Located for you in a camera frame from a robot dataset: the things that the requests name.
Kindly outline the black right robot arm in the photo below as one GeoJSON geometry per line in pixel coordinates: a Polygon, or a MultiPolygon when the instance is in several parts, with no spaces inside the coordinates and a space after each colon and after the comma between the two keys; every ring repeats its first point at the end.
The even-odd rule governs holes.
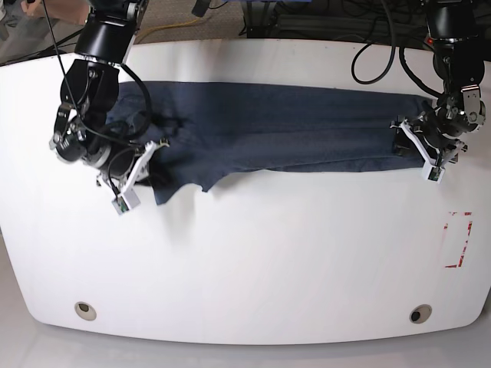
{"type": "Polygon", "coordinates": [[[143,136],[164,118],[153,110],[150,92],[126,65],[129,50],[147,9],[145,1],[91,1],[74,49],[78,58],[64,69],[61,104],[50,147],[66,162],[78,160],[99,170],[115,195],[149,146],[143,136]],[[107,120],[119,95],[124,71],[140,88],[143,109],[136,123],[107,120]]]}

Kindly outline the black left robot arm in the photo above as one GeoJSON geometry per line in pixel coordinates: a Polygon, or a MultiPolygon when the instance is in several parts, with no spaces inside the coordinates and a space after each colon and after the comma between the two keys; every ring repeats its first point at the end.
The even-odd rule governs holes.
{"type": "Polygon", "coordinates": [[[399,61],[406,75],[436,101],[434,105],[423,101],[418,115],[393,124],[396,133],[392,150],[398,156],[416,154],[415,144],[402,130],[402,124],[407,123],[410,132],[436,159],[455,149],[459,137],[478,130],[486,121],[480,91],[485,74],[483,36],[471,1],[423,1],[422,8],[427,36],[432,41],[433,69],[443,82],[443,91],[429,88],[407,65],[408,39],[422,32],[421,28],[415,29],[401,42],[399,61]]]}

